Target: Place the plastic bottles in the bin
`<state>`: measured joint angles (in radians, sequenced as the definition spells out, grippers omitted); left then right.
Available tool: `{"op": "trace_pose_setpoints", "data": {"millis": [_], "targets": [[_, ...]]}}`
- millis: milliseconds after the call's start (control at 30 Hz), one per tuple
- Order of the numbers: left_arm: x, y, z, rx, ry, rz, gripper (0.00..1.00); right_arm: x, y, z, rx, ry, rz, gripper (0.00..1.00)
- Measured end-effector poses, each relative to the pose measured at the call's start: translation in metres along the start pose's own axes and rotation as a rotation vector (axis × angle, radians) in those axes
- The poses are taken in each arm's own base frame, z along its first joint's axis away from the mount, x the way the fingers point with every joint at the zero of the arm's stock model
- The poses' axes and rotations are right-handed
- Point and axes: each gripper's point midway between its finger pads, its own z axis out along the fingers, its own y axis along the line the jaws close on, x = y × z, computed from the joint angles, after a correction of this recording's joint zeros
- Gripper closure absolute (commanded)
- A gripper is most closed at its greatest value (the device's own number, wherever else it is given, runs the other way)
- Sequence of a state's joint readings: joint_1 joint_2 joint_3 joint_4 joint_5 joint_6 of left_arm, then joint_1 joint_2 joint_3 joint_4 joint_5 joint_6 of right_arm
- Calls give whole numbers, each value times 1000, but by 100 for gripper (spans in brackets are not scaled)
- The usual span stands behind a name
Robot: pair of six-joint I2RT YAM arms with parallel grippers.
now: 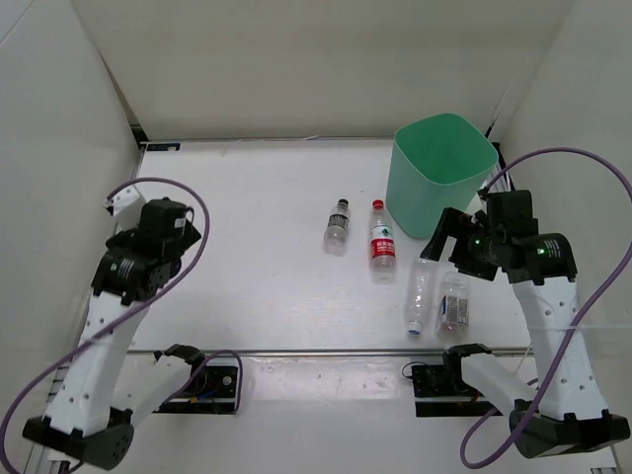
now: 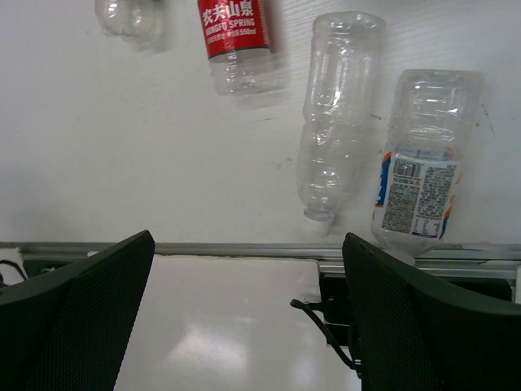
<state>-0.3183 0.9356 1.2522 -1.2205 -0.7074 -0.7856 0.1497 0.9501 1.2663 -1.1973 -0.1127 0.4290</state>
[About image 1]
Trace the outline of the red-label plastic water bottle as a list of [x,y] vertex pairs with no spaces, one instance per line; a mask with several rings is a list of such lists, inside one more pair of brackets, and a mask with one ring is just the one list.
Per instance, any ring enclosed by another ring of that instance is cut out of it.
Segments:
[[369,219],[369,266],[372,278],[379,282],[392,281],[396,273],[394,232],[384,201],[371,204]]

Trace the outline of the crushed blue-label plastic bottle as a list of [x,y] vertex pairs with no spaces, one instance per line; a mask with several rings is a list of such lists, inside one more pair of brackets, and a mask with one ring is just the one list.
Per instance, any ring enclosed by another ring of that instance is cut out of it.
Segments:
[[457,272],[447,272],[438,291],[436,333],[446,345],[457,344],[469,329],[469,279]]

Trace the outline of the clear blue-cap plastic bottle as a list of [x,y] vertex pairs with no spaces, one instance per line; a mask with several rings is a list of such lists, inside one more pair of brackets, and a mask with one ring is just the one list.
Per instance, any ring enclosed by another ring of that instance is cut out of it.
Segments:
[[407,332],[421,336],[429,318],[435,292],[437,263],[418,257],[411,266],[406,296],[405,322]]

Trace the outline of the small black-cap plastic bottle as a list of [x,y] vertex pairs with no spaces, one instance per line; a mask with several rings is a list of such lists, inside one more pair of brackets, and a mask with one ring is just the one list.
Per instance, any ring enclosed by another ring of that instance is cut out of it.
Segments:
[[342,256],[345,253],[349,237],[350,220],[349,201],[341,198],[330,212],[323,236],[323,247],[327,254]]

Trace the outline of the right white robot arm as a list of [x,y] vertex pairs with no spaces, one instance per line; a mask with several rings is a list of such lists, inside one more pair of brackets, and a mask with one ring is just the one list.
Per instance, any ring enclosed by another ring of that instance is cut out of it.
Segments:
[[528,191],[483,198],[486,209],[473,215],[445,208],[421,256],[438,261],[452,238],[448,259],[459,273],[488,281],[498,272],[507,276],[526,321],[538,385],[521,381],[481,344],[443,353],[444,385],[458,395],[476,391],[506,416],[510,443],[525,458],[593,452],[628,439],[629,422],[610,412],[579,331],[585,309],[568,239],[540,233]]

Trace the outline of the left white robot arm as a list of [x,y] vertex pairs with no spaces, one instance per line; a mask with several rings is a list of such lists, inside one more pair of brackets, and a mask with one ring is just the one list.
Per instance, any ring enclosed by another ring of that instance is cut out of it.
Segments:
[[150,300],[177,277],[182,258],[200,234],[191,208],[166,197],[140,209],[137,224],[107,242],[91,287],[81,341],[54,399],[26,421],[24,438],[103,470],[127,454],[134,430],[174,393],[196,395],[207,372],[193,361],[163,352],[138,381],[117,382],[133,336]]

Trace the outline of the green plastic bin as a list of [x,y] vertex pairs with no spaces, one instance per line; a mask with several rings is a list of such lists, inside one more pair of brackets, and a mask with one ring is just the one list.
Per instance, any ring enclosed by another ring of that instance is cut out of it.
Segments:
[[394,135],[386,207],[409,237],[427,240],[445,208],[466,210],[498,161],[488,138],[457,114],[405,125]]

